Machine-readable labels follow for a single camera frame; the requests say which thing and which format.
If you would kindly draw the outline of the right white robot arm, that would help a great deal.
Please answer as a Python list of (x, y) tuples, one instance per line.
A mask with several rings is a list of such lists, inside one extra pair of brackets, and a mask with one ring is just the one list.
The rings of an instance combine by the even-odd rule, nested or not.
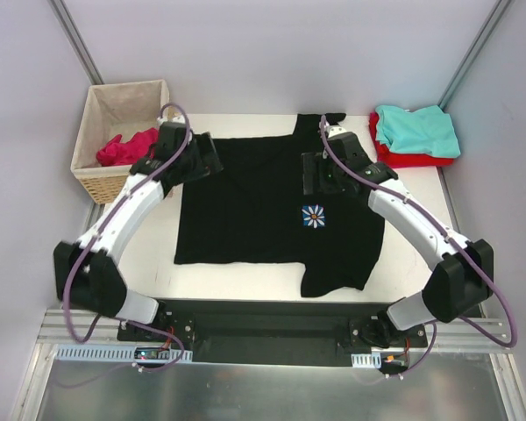
[(359, 329), (371, 346), (387, 348), (428, 322), (450, 323), (494, 294), (494, 251), (471, 241), (424, 209), (383, 162), (373, 162), (357, 135), (339, 126), (323, 133), (321, 153), (302, 154), (306, 195), (343, 194), (361, 200), (421, 254), (431, 271), (423, 289), (390, 304)]

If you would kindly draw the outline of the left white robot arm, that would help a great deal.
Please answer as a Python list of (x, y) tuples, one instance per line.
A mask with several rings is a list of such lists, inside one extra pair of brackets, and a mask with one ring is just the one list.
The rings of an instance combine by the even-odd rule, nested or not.
[(55, 247), (56, 291), (63, 308), (138, 322), (137, 329), (147, 340), (162, 339), (168, 321), (161, 302), (130, 289), (118, 263), (135, 231), (173, 187), (222, 168), (209, 132), (195, 134), (184, 123), (163, 123), (156, 142), (131, 166), (107, 212), (78, 240), (61, 241)]

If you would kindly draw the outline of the black t shirt with flower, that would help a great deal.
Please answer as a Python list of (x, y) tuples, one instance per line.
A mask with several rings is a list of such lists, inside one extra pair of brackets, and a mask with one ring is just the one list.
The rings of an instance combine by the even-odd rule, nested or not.
[(224, 168), (184, 184), (174, 263), (302, 263), (303, 297), (364, 289), (385, 220), (344, 194), (304, 195), (302, 154), (322, 152), (319, 123), (300, 114), (288, 135), (215, 139)]

